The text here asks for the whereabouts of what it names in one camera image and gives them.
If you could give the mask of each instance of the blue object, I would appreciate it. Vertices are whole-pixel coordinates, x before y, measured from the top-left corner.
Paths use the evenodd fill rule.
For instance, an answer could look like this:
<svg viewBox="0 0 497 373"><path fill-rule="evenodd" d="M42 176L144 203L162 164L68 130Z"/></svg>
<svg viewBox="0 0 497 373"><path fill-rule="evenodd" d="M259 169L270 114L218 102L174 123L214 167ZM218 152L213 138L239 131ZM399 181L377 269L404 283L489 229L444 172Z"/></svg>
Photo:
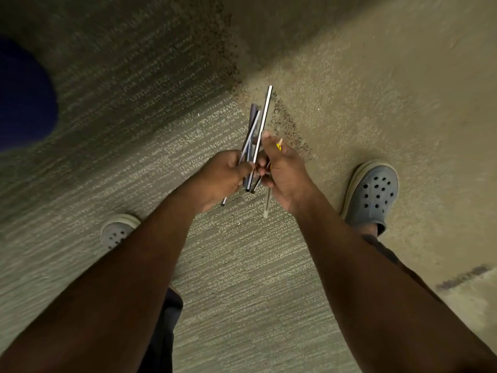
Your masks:
<svg viewBox="0 0 497 373"><path fill-rule="evenodd" d="M0 151L50 135L57 124L57 96L33 55L0 37Z"/></svg>

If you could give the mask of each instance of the dark pants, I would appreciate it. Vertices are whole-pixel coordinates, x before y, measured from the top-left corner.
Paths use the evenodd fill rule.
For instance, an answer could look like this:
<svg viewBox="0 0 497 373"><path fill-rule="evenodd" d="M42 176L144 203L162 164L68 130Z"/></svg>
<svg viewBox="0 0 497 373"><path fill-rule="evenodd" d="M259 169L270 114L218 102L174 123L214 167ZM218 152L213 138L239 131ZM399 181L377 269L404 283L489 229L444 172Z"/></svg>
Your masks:
<svg viewBox="0 0 497 373"><path fill-rule="evenodd" d="M415 282L422 286L437 301L443 301L425 284L413 270L408 269L390 249L387 249L381 242L373 236L364 235L364 240L374 246L378 252L386 257L390 262L397 265L402 271L407 273ZM172 342L174 335L172 330L183 308L183 301L171 289L167 291L164 305L160 312L157 326L150 340L145 357L138 373L172 373Z"/></svg>

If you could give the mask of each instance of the gray clog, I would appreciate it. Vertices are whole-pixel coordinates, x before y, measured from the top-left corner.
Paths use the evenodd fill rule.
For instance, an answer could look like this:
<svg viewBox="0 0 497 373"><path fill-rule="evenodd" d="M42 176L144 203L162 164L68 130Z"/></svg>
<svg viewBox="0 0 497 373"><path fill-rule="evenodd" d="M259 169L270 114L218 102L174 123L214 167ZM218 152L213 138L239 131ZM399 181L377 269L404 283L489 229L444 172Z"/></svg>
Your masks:
<svg viewBox="0 0 497 373"><path fill-rule="evenodd" d="M139 225L140 220L135 216L126 213L112 216L103 223L100 240L104 246L112 249L120 244Z"/></svg>
<svg viewBox="0 0 497 373"><path fill-rule="evenodd" d="M360 165L352 175L341 216L351 226L378 224L378 235L387 225L385 216L399 194L399 177L388 163L375 160Z"/></svg>

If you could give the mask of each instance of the person's right hand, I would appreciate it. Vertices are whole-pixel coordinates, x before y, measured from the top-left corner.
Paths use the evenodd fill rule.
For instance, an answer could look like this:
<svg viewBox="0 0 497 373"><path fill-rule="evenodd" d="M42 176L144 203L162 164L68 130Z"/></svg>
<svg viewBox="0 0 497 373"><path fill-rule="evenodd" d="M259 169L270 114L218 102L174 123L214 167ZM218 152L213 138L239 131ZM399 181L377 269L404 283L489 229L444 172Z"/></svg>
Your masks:
<svg viewBox="0 0 497 373"><path fill-rule="evenodd" d="M306 201L316 186L307 174L304 160L287 144L282 144L281 151L276 146L278 140L269 131L262 133L262 146L265 155L258 159L258 173L263 175L262 183L272 188L273 196L288 212L295 215L299 202ZM266 175L266 155L271 161L270 173Z"/></svg>

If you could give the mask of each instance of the forearm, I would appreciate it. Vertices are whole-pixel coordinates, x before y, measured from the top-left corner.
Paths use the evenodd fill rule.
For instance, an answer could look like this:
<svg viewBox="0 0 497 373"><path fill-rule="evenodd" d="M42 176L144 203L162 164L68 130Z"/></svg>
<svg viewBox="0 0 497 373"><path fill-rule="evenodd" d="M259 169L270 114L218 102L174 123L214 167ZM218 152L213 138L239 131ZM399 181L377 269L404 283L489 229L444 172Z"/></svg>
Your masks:
<svg viewBox="0 0 497 373"><path fill-rule="evenodd" d="M184 188L168 196L19 335L0 370L136 372L195 212Z"/></svg>
<svg viewBox="0 0 497 373"><path fill-rule="evenodd" d="M363 241L319 191L297 206L296 220L363 370L457 371L494 363L448 307Z"/></svg>

